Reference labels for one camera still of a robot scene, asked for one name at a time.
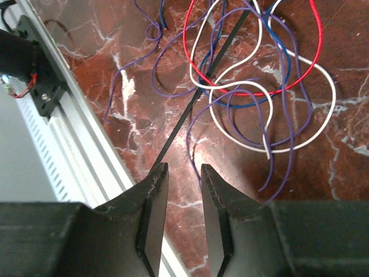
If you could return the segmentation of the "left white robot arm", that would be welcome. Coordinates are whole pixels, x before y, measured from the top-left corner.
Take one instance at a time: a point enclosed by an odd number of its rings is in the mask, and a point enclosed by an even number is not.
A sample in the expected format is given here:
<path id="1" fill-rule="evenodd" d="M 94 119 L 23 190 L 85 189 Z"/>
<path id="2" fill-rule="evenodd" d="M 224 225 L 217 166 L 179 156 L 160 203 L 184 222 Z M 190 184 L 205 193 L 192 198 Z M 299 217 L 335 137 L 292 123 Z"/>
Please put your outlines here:
<path id="1" fill-rule="evenodd" d="M 50 63 L 38 42 L 1 30 L 1 74 L 29 82 L 31 74 L 43 76 L 49 71 Z"/>

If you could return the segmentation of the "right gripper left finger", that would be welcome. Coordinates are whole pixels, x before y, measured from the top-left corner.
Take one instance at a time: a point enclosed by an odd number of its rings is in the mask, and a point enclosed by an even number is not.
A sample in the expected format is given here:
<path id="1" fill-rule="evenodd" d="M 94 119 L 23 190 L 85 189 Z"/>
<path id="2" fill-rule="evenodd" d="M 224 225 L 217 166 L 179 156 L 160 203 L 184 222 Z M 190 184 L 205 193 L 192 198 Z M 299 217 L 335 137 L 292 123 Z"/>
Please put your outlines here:
<path id="1" fill-rule="evenodd" d="M 2 276 L 157 276 L 168 164 L 96 207 L 1 204 Z"/>

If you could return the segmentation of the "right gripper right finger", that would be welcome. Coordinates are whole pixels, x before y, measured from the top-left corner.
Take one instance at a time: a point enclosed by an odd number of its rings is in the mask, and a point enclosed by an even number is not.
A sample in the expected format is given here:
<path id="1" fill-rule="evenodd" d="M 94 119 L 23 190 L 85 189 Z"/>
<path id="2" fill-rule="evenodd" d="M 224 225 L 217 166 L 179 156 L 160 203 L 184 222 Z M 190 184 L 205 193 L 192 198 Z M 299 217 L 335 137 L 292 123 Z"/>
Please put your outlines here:
<path id="1" fill-rule="evenodd" d="M 201 167 L 212 276 L 367 276 L 368 202 L 260 204 Z"/>

